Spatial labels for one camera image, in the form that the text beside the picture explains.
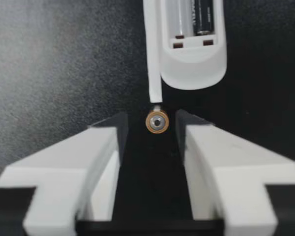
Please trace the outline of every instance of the dark fabric background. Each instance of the dark fabric background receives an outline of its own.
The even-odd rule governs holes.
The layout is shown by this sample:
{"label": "dark fabric background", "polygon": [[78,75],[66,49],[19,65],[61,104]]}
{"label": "dark fabric background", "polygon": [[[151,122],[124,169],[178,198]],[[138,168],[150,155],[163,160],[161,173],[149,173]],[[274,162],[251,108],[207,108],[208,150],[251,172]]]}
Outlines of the dark fabric background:
{"label": "dark fabric background", "polygon": [[[163,85],[184,108],[295,160],[295,0],[226,0],[228,71],[218,85]],[[149,134],[141,0],[0,0],[0,173],[113,114],[129,114],[114,218],[188,219],[174,126]]]}

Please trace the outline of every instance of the gray surface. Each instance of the gray surface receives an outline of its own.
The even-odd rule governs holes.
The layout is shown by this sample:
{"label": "gray surface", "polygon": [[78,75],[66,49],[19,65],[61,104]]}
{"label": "gray surface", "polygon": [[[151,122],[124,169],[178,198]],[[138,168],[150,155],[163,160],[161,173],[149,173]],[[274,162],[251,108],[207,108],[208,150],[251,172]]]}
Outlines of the gray surface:
{"label": "gray surface", "polygon": [[138,94],[148,100],[140,10],[135,0],[0,0],[0,172]]}

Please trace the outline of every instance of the white plastic block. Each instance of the white plastic block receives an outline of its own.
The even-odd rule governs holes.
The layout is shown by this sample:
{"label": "white plastic block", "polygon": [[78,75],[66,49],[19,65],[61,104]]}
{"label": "white plastic block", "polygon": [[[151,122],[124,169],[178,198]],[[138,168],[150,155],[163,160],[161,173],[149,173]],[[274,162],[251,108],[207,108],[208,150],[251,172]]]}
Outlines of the white plastic block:
{"label": "white plastic block", "polygon": [[[295,184],[294,161],[213,125],[187,126],[185,158],[186,172],[196,172],[192,168],[197,166],[202,173],[216,211],[225,220],[226,236],[273,235],[277,219],[266,185]],[[188,159],[193,160],[192,168]],[[195,185],[194,180],[187,178],[188,185]],[[201,201],[196,198],[202,196],[191,196],[197,212]]]}
{"label": "white plastic block", "polygon": [[[6,167],[0,188],[36,187],[23,222],[27,234],[74,236],[75,218],[85,210],[97,184],[109,184],[107,197],[115,194],[117,150],[116,128],[90,128]],[[105,169],[111,172],[103,177]],[[111,219],[109,204],[99,209],[102,219]]]}

